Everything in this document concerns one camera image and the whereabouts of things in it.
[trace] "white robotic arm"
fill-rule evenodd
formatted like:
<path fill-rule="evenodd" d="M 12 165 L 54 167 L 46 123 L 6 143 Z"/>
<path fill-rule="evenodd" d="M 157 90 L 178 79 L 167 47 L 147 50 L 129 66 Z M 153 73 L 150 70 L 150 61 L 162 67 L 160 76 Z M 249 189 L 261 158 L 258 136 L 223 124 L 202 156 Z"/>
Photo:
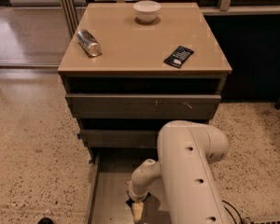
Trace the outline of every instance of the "white robotic arm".
<path fill-rule="evenodd" d="M 169 122 L 158 136 L 159 162 L 145 161 L 134 171 L 129 195 L 143 201 L 147 186 L 161 174 L 172 224 L 229 224 L 208 165 L 223 160 L 228 149 L 226 135 L 214 126 Z"/>

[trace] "black round object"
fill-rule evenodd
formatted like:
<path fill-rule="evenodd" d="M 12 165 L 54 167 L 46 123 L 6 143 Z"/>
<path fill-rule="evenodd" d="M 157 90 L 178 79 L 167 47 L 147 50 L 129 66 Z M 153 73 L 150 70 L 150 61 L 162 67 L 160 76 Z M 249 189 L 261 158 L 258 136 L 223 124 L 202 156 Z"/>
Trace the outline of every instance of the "black round object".
<path fill-rule="evenodd" d="M 41 218 L 38 224 L 54 224 L 54 222 L 50 218 L 44 217 Z"/>

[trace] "silver can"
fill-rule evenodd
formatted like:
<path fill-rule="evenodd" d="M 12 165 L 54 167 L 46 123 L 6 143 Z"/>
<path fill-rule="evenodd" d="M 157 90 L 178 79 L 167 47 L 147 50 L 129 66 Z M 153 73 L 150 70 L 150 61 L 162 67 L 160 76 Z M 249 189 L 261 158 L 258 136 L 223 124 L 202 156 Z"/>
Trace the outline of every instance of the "silver can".
<path fill-rule="evenodd" d="M 102 54 L 101 45 L 97 42 L 94 36 L 87 30 L 82 29 L 77 32 L 78 43 L 90 56 L 98 56 Z"/>

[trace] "wooden tabletop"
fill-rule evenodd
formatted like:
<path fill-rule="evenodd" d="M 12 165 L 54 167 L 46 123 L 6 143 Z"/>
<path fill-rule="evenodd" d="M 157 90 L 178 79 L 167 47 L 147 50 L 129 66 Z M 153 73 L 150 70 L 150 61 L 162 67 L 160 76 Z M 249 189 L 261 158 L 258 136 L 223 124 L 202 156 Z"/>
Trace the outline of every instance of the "wooden tabletop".
<path fill-rule="evenodd" d="M 226 75 L 231 67 L 195 3 L 161 3 L 158 18 L 141 24 L 131 3 L 89 4 L 77 30 L 87 29 L 103 55 L 90 58 L 71 40 L 60 74 Z M 178 69 L 163 62 L 178 46 L 194 50 Z"/>

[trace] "floor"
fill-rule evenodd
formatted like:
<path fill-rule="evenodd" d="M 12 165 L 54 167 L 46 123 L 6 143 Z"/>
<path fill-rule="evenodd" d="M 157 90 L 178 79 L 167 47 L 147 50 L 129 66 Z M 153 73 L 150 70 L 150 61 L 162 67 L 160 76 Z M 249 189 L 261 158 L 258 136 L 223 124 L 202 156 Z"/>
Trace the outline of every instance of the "floor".
<path fill-rule="evenodd" d="M 59 63 L 68 42 L 59 9 L 0 7 L 0 63 Z M 64 95 L 56 70 L 0 69 L 0 224 L 87 223 L 94 166 Z M 211 124 L 231 144 L 211 165 L 222 199 L 280 215 L 280 110 L 222 103 Z"/>

